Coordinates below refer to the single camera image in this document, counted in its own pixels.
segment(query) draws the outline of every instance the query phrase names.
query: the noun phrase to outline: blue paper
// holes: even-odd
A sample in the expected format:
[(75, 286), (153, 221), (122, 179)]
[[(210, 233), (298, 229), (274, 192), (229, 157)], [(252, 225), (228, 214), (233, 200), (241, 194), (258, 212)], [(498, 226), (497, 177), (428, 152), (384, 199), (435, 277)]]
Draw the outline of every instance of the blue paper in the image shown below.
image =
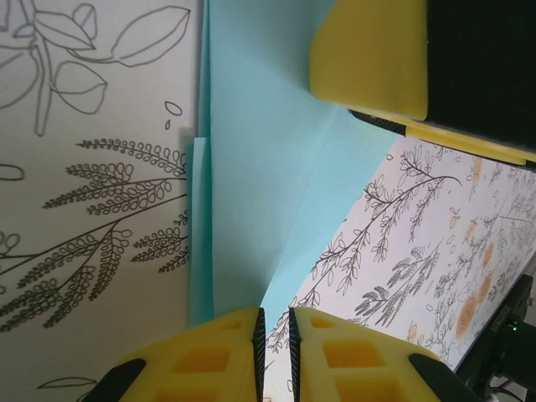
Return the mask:
[(210, 148), (208, 138), (193, 140), (190, 221), (190, 326), (214, 319)]
[[(276, 270), (296, 270), (294, 286), (281, 291), (299, 286), (311, 265), (297, 264), (322, 252), (323, 241), (335, 232), (394, 142), (372, 136), (362, 147), (360, 136), (352, 142), (355, 153), (349, 159), (362, 159), (370, 166), (344, 165), (348, 157), (339, 153), (348, 153), (349, 145), (341, 139), (349, 134), (339, 132), (347, 129), (339, 119), (346, 112), (309, 93), (309, 45), (331, 4), (209, 4), (216, 315), (259, 306)], [(317, 180), (336, 178), (344, 169), (355, 170), (351, 196), (338, 201), (338, 193), (348, 191), (349, 182), (344, 181), (331, 183), (330, 192), (312, 193)], [(311, 196), (322, 199), (312, 202)], [(322, 222), (315, 228), (320, 233), (312, 234), (311, 225), (302, 225), (305, 215)], [(288, 248), (297, 241), (311, 246), (296, 252)], [(279, 296), (287, 303), (292, 294)]]
[(262, 301), (266, 327), (287, 309), (395, 138), (339, 110)]

